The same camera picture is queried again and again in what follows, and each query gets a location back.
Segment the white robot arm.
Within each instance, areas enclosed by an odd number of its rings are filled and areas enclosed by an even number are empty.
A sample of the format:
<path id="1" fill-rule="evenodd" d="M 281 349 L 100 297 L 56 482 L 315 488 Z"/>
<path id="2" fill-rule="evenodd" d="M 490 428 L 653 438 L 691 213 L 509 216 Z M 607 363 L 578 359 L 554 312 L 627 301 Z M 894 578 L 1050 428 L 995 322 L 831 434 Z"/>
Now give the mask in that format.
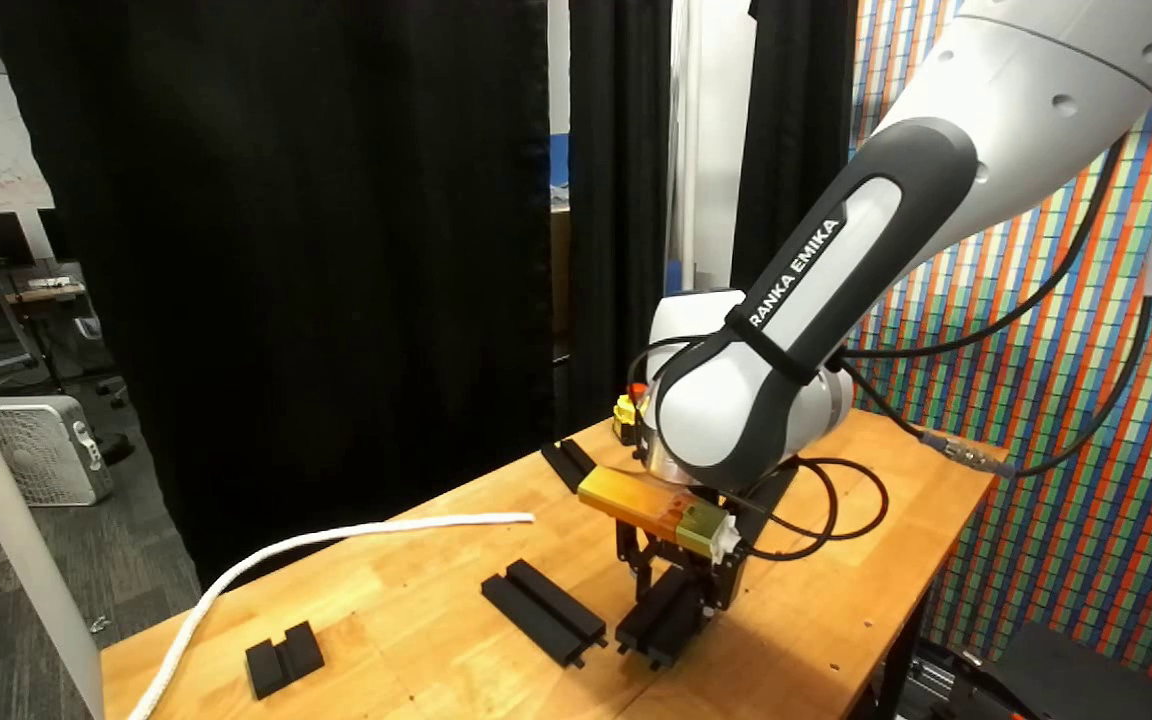
<path id="1" fill-rule="evenodd" d="M 964 0 L 764 273 L 656 305 L 648 470 L 742 495 L 831 434 L 852 325 L 1095 159 L 1152 105 L 1152 0 Z"/>

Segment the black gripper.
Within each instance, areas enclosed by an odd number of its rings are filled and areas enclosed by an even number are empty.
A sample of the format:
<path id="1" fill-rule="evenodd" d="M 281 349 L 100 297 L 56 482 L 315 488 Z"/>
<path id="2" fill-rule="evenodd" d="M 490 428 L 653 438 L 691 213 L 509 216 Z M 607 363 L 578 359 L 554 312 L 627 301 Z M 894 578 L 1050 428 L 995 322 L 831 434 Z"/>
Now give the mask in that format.
<path id="1" fill-rule="evenodd" d="M 742 590 L 748 543 L 742 515 L 710 503 L 633 503 L 616 514 L 616 559 L 633 571 L 633 607 L 653 594 L 653 566 L 681 567 L 702 590 L 702 607 L 726 615 Z"/>

